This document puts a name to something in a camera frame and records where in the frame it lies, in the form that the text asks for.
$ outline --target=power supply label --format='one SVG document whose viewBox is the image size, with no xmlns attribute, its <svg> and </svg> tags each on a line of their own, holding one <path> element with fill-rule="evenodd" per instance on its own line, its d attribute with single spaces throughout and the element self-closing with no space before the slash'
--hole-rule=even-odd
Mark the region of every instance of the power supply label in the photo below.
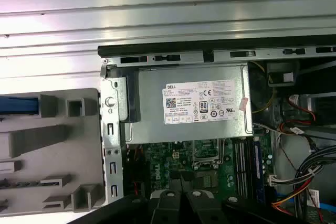
<svg viewBox="0 0 336 224">
<path fill-rule="evenodd" d="M 162 97 L 165 124 L 236 118 L 234 80 L 170 83 Z"/>
</svg>

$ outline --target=sticker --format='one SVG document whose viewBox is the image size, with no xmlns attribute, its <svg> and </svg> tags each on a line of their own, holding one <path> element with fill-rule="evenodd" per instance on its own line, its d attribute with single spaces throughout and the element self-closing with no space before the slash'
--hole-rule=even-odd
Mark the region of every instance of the sticker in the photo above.
<svg viewBox="0 0 336 224">
<path fill-rule="evenodd" d="M 320 196 L 319 196 L 319 191 L 318 190 L 312 190 L 309 189 L 310 195 L 307 195 L 307 206 L 311 206 L 311 207 L 316 207 L 320 208 Z"/>
<path fill-rule="evenodd" d="M 241 99 L 241 101 L 240 101 L 239 110 L 241 110 L 241 111 L 245 111 L 245 110 L 246 110 L 247 102 L 248 102 L 248 98 L 243 97 L 243 98 Z"/>
<path fill-rule="evenodd" d="M 162 97 L 165 124 L 236 118 L 234 80 L 171 83 L 162 90 Z"/>
<path fill-rule="evenodd" d="M 294 132 L 295 134 L 299 135 L 299 134 L 303 134 L 304 131 L 297 128 L 297 127 L 293 127 L 293 128 L 289 128 L 292 132 Z"/>
<path fill-rule="evenodd" d="M 284 73 L 284 82 L 294 82 L 293 73 Z"/>
<path fill-rule="evenodd" d="M 299 95 L 298 94 L 292 94 L 288 100 L 293 103 L 294 105 L 298 105 L 299 104 Z"/>
</svg>

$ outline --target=corrugated metal surface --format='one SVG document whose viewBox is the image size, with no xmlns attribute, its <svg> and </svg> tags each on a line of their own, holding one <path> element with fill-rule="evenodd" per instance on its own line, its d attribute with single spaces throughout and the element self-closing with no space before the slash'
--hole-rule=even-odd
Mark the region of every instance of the corrugated metal surface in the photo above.
<svg viewBox="0 0 336 224">
<path fill-rule="evenodd" d="M 98 87 L 98 45 L 319 34 L 336 0 L 0 0 L 0 84 Z"/>
</svg>

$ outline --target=motherboard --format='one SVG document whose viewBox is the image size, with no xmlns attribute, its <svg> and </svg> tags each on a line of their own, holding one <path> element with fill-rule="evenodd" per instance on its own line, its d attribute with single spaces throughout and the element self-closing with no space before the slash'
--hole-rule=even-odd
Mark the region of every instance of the motherboard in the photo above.
<svg viewBox="0 0 336 224">
<path fill-rule="evenodd" d="M 187 171 L 193 174 L 194 189 L 211 191 L 218 199 L 241 195 L 263 202 L 266 178 L 273 173 L 271 135 L 265 130 L 244 139 L 153 143 L 138 148 L 134 156 L 142 155 L 146 164 L 140 173 L 148 174 L 147 195 L 171 189 L 172 173 Z"/>
</svg>

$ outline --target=80 plus logo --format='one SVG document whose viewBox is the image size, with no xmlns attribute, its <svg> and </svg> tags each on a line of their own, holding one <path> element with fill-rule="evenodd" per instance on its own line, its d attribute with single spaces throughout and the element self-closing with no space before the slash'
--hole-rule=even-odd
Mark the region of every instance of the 80 plus logo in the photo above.
<svg viewBox="0 0 336 224">
<path fill-rule="evenodd" d="M 208 113 L 208 102 L 199 102 L 200 113 Z"/>
</svg>

